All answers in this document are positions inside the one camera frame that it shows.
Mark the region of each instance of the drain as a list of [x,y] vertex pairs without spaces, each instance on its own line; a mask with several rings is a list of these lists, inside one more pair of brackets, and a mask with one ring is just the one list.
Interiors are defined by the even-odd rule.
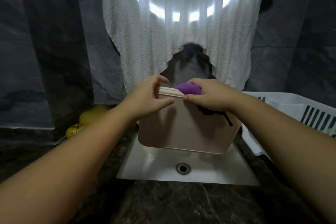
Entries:
[[186,175],[186,174],[189,174],[190,173],[190,167],[185,164],[185,163],[181,163],[181,164],[178,164],[176,166],[176,171],[180,174],[180,175]]

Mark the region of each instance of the dark marble countertop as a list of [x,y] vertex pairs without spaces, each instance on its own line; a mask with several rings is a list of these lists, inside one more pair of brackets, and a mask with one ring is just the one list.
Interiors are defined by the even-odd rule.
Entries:
[[[116,179],[133,133],[125,133],[111,152],[70,223],[320,223],[241,134],[234,143],[260,186]],[[54,147],[0,144],[0,181]]]

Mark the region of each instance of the white dish rack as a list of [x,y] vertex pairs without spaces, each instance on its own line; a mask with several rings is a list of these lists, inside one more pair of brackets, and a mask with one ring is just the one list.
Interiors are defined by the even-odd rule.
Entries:
[[[333,138],[336,137],[336,108],[284,92],[243,92],[257,97],[292,118]],[[255,156],[267,155],[244,124],[242,138]]]

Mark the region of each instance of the sink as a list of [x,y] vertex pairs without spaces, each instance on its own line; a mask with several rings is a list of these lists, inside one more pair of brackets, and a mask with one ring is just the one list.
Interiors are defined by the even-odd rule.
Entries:
[[123,160],[117,178],[254,185],[259,182],[232,144],[225,154],[145,147],[138,135]]

